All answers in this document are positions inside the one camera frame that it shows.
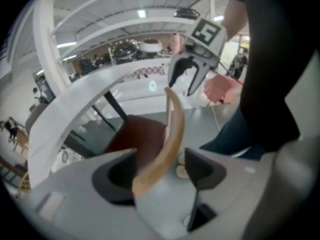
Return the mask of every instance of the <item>ceiling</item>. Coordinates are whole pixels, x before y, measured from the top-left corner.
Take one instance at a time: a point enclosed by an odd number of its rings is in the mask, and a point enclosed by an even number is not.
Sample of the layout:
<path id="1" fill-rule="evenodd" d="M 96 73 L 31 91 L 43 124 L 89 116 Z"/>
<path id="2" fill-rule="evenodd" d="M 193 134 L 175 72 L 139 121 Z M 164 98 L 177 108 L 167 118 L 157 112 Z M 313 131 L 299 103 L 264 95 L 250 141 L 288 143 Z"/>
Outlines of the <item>ceiling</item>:
<path id="1" fill-rule="evenodd" d="M 228 0 L 214 1 L 216 15 L 222 15 Z M 57 44 L 81 44 L 61 49 L 59 60 L 123 38 L 183 33 L 189 22 L 174 22 L 173 14 L 178 8 L 194 8 L 201 16 L 210 17 L 210 0 L 54 0 L 55 28 L 51 35 Z M 145 19 L 139 18 L 138 10 L 145 10 Z M 36 54 L 32 20 L 31 13 L 18 41 L 18 58 Z"/>

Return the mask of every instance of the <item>curved wooden backrest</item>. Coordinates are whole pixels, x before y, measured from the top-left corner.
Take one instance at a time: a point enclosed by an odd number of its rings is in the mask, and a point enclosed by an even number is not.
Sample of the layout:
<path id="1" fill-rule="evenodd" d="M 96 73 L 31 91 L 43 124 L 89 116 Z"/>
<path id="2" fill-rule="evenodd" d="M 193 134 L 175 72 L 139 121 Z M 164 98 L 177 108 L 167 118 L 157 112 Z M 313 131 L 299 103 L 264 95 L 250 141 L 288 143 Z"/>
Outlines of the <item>curved wooden backrest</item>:
<path id="1" fill-rule="evenodd" d="M 164 146 L 154 161 L 133 179 L 132 192 L 135 198 L 141 197 L 170 169 L 176 160 L 185 130 L 185 114 L 177 94 L 166 87 L 166 138 Z"/>
<path id="2" fill-rule="evenodd" d="M 18 187 L 18 198 L 22 198 L 21 192 L 28 192 L 30 189 L 29 172 L 27 171 L 20 181 Z"/>

